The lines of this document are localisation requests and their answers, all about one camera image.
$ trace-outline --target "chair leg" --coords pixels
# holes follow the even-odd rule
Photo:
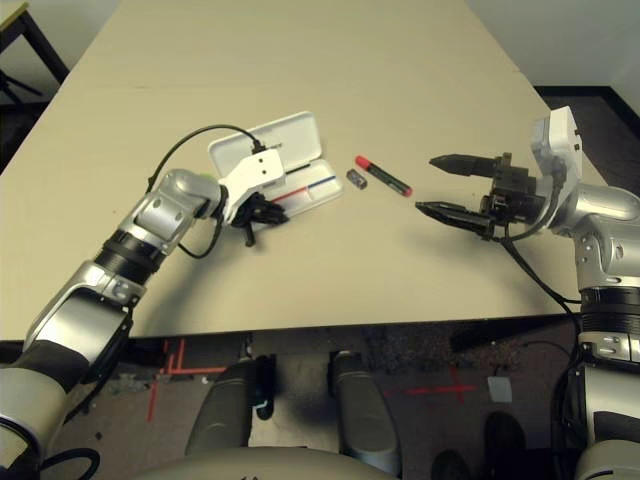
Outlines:
[[[230,366],[218,377],[200,407],[185,455],[248,445],[255,383],[256,362],[250,359]]]
[[[58,80],[59,83],[64,82],[64,79],[69,75],[69,69],[51,46],[49,40],[47,40],[47,37],[42,33],[42,30],[40,30],[31,15],[29,15],[29,12],[24,12],[20,15],[20,21],[25,26],[23,35],[31,45],[31,48],[35,50],[49,71],[56,77],[56,80]]]
[[[360,354],[339,353],[332,360],[331,374],[338,403],[340,453],[399,477],[402,455],[396,427]]]

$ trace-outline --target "floor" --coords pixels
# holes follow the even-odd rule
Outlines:
[[[584,150],[596,168],[610,185],[640,195],[640,140],[606,103],[594,97],[545,101],[551,107],[570,105]],[[2,162],[9,160],[28,124],[24,116],[2,116]],[[254,332],[253,354],[277,355],[280,389],[274,416],[266,422],[255,419],[251,444],[335,451],[335,408],[327,395],[326,363],[329,352],[351,349],[364,354],[385,392],[400,433],[403,478],[430,478],[431,462],[445,448],[458,450],[477,474],[482,465],[483,422],[497,409],[520,421],[529,446],[548,446],[551,389],[566,364],[557,345],[571,347],[571,327],[559,325],[455,354],[448,338],[463,327],[421,324]],[[556,345],[530,343],[540,340]],[[180,458],[216,367],[234,362],[246,341],[246,334],[171,339],[164,373],[122,364],[89,411],[62,428],[53,451],[95,448],[102,456],[96,479],[127,478]],[[491,401],[490,375],[509,378],[512,403]],[[468,389],[433,393],[438,391],[434,387],[450,385]],[[43,479],[75,478],[82,468],[80,461],[69,462],[45,472]]]

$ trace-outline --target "blue line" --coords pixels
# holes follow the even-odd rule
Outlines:
[[[334,178],[336,178],[336,176],[332,176],[332,177],[327,177],[327,178],[323,178],[322,180],[317,181],[316,183],[312,183],[311,185],[307,185],[307,188],[313,188],[313,187],[317,187],[318,185],[320,185],[321,183],[324,182],[328,182],[330,180],[333,180]]]

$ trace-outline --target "red marker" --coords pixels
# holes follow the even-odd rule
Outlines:
[[[358,155],[356,157],[356,164],[364,168],[367,172],[369,172],[371,175],[376,177],[382,183],[386,183],[389,187],[391,187],[393,190],[398,192],[400,195],[404,195],[405,197],[410,197],[411,194],[413,193],[413,190],[409,185],[401,182],[394,176],[388,174],[387,172],[382,170],[380,167],[378,167],[377,165],[367,160],[362,155]]]

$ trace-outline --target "cable connector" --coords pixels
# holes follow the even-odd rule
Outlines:
[[[251,149],[251,154],[255,155],[256,153],[264,152],[267,147],[264,144],[260,143],[260,140],[257,138],[253,140],[253,148]]]

